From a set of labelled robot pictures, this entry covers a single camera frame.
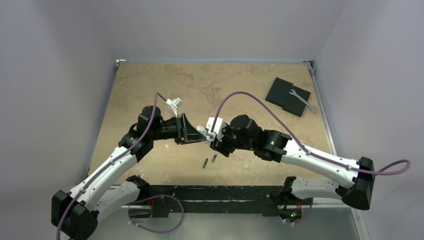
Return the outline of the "white remote control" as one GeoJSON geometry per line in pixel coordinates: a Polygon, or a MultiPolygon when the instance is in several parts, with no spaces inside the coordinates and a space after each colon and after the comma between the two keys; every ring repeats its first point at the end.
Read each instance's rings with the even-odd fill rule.
{"type": "Polygon", "coordinates": [[[210,135],[210,131],[207,128],[200,126],[200,125],[198,125],[196,127],[196,130],[202,135],[202,141],[201,142],[205,143],[209,146],[211,144],[211,142],[213,141],[213,136],[210,135]]]}

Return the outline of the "black silver AAA battery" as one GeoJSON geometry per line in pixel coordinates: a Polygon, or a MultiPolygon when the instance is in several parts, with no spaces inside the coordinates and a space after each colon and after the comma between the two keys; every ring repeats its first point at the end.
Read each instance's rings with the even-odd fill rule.
{"type": "Polygon", "coordinates": [[[217,156],[218,156],[218,154],[217,154],[217,153],[215,153],[215,154],[213,155],[212,160],[211,160],[211,162],[212,162],[212,163],[214,163],[214,162],[215,162],[215,160],[216,160],[217,156]]]}

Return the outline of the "green black AAA battery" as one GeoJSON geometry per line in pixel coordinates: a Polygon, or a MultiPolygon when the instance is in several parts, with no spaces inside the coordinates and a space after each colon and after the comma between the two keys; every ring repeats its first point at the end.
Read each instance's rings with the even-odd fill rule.
{"type": "Polygon", "coordinates": [[[207,165],[207,163],[208,163],[208,158],[206,158],[206,159],[204,160],[204,163],[203,163],[203,165],[202,165],[202,168],[205,168],[205,167],[206,167],[206,165],[207,165]]]}

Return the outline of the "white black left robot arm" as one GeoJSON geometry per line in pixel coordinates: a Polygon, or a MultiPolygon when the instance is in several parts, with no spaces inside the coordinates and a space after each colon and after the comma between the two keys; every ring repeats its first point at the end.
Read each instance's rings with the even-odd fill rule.
{"type": "Polygon", "coordinates": [[[209,126],[192,126],[184,113],[163,120],[158,107],[145,107],[108,159],[71,190],[54,194],[51,223],[56,227],[56,238],[66,235],[72,240],[87,240],[100,222],[122,206],[146,203],[149,184],[139,176],[133,175],[118,188],[110,188],[153,149],[155,140],[174,139],[176,144],[184,145],[206,142],[209,134],[209,126]]]}

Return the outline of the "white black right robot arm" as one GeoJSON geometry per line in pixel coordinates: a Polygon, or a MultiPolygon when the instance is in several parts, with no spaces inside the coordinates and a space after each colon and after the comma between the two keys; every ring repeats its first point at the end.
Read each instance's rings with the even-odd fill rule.
{"type": "Polygon", "coordinates": [[[330,198],[358,210],[369,210],[375,177],[368,174],[374,163],[367,157],[348,159],[307,145],[277,130],[263,130],[247,115],[230,124],[209,117],[205,136],[211,149],[228,157],[235,150],[252,151],[258,158],[298,166],[322,175],[322,179],[287,178],[280,196],[288,204],[309,198],[330,198]]]}

